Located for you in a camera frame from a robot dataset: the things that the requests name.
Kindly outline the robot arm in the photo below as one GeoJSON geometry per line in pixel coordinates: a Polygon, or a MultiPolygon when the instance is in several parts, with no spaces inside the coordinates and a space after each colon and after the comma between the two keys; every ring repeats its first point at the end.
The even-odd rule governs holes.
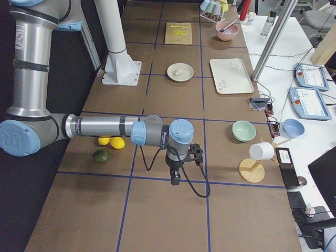
{"type": "MultiPolygon", "coordinates": [[[[128,51],[144,63],[137,88],[94,84],[92,65],[81,36],[78,33],[53,32],[47,108],[55,113],[80,114],[87,111],[90,116],[104,112],[196,116],[201,109],[200,95],[178,102],[178,95],[174,92],[158,106],[158,101],[150,94],[164,79],[163,65],[167,57],[152,60],[151,53],[166,52],[160,15],[162,9],[170,7],[170,4],[160,2],[135,2],[126,7],[122,25],[128,51]]],[[[1,191],[46,193],[57,171],[117,176],[130,172],[133,144],[127,143],[125,150],[112,150],[107,163],[97,163],[88,154],[93,142],[93,138],[61,140],[27,157],[2,152],[1,191]]]]}

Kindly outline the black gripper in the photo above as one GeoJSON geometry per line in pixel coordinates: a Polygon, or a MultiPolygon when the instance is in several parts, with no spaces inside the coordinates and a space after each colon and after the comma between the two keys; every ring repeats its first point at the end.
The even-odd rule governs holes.
{"type": "Polygon", "coordinates": [[[167,147],[165,161],[170,168],[171,184],[179,185],[181,181],[179,168],[181,168],[185,162],[193,161],[197,166],[202,166],[203,150],[199,144],[169,145],[167,147]]]}

